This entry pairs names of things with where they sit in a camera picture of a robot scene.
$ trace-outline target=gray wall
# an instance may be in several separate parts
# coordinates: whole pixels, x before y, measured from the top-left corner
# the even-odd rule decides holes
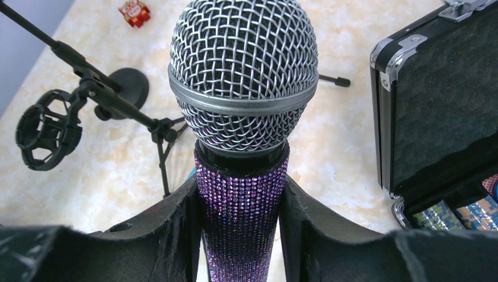
[[[74,0],[3,0],[52,36]],[[0,14],[0,116],[40,56],[44,43]]]

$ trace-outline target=case lid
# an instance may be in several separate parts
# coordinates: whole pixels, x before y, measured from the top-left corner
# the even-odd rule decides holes
[[[392,198],[498,163],[498,2],[445,2],[372,52],[381,185]]]

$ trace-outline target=black microphone stand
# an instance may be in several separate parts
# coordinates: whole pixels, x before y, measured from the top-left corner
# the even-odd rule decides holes
[[[70,65],[80,77],[79,87],[72,94],[58,89],[50,90],[22,115],[16,129],[16,143],[21,149],[24,163],[32,170],[47,171],[57,166],[64,156],[73,152],[82,135],[82,128],[78,126],[78,111],[89,98],[97,103],[94,112],[99,119],[106,121],[128,118],[147,127],[152,141],[157,145],[164,197],[167,197],[170,192],[166,159],[175,141],[188,125],[185,123],[179,130],[172,127],[184,122],[184,118],[152,119],[139,110],[149,94],[149,81],[141,71],[123,68],[106,76],[88,63],[83,55],[69,45],[53,40],[12,10],[3,0],[0,0],[0,12],[50,46],[52,52]],[[63,102],[66,115],[55,113],[48,108],[56,100]],[[165,150],[164,141],[168,142]],[[33,155],[36,149],[49,150],[51,153],[44,159],[36,159]]]

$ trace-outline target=black round base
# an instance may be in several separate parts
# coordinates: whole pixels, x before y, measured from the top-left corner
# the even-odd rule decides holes
[[[149,80],[141,71],[132,68],[118,69],[111,73],[109,78],[122,87],[122,90],[116,93],[118,96],[134,104],[137,109],[145,104],[149,95]],[[108,110],[108,112],[111,114],[111,119],[126,118],[115,111]]]

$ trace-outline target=purple rhinestone handle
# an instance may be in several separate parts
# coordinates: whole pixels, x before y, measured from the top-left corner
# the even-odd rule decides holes
[[[211,281],[267,281],[288,156],[271,172],[235,178],[194,155]]]

